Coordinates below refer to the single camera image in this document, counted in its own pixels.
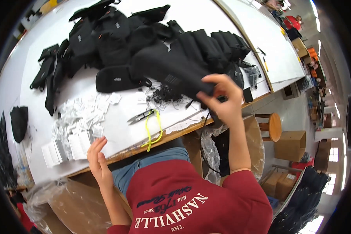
red sweatshirt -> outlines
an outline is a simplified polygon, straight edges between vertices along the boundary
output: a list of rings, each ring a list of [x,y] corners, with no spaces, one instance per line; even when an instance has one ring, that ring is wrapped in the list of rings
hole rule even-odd
[[[266,234],[272,208],[251,171],[229,175],[222,187],[204,180],[184,160],[141,168],[126,192],[131,226],[114,225],[108,234]]]

right hand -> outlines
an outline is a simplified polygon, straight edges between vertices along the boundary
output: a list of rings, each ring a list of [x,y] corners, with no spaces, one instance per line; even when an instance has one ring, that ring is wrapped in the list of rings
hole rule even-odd
[[[243,90],[239,88],[234,81],[225,74],[211,74],[202,78],[203,82],[215,83],[213,96],[210,97],[200,91],[197,94],[203,103],[214,111],[229,128],[237,124],[237,118],[242,117],[242,97]],[[216,97],[223,95],[228,98],[221,103]]]

blue jeans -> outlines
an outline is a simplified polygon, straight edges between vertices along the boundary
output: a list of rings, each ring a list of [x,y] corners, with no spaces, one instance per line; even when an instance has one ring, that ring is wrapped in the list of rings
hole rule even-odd
[[[184,147],[173,147],[165,151],[146,156],[144,158],[139,158],[130,164],[113,170],[112,175],[114,185],[126,197],[126,191],[129,187],[131,178],[138,169],[154,164],[156,162],[163,162],[173,159],[186,160],[190,162],[189,154]]]

scissors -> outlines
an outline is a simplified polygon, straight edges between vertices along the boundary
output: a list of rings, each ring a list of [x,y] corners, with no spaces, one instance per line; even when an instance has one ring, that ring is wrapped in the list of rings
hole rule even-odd
[[[143,113],[140,113],[138,115],[135,115],[134,117],[132,117],[131,119],[128,120],[128,122],[131,121],[131,123],[129,125],[136,124],[137,122],[141,121],[142,119],[152,115],[154,112],[155,112],[154,109],[151,109],[151,110],[147,110]]]

wooden stool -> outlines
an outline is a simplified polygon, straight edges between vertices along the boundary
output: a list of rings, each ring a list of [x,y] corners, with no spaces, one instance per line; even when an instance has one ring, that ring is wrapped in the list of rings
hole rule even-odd
[[[269,132],[269,137],[263,137],[263,141],[277,142],[281,138],[282,126],[281,118],[277,113],[269,114],[255,114],[258,118],[269,119],[268,123],[259,123],[262,132]]]

